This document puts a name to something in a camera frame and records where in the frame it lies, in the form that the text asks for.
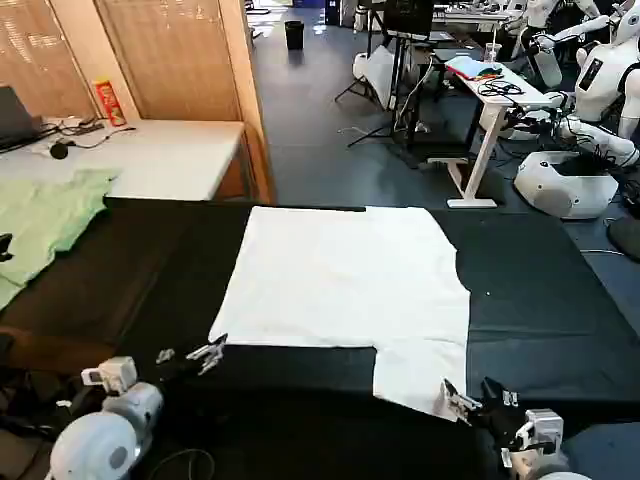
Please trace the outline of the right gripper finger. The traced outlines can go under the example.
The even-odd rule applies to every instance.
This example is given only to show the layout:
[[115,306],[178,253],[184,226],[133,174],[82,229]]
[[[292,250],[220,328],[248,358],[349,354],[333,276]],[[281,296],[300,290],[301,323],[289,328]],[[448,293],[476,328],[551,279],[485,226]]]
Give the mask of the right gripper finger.
[[486,403],[498,404],[505,407],[518,407],[519,397],[514,391],[508,390],[502,383],[490,377],[485,377],[481,383],[483,400]]
[[481,403],[460,393],[447,378],[443,378],[436,411],[443,416],[453,416],[456,420],[472,426],[481,412]]

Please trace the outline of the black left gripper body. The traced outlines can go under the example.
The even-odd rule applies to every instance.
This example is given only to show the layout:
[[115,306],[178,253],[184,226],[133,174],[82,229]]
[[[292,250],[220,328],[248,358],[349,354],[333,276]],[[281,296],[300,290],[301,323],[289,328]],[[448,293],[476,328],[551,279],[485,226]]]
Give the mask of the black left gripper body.
[[138,365],[137,382],[132,390],[137,394],[165,394],[187,378],[196,376],[200,364],[188,360],[170,360],[161,364],[143,362]]

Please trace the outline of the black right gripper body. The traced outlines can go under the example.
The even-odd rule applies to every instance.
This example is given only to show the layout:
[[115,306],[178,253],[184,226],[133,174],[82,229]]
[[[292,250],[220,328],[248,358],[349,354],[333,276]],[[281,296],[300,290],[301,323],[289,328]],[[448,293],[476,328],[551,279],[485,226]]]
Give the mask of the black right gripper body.
[[516,436],[517,431],[527,423],[525,409],[506,406],[502,401],[486,401],[472,413],[472,425],[486,429],[499,448],[520,450],[523,440]]

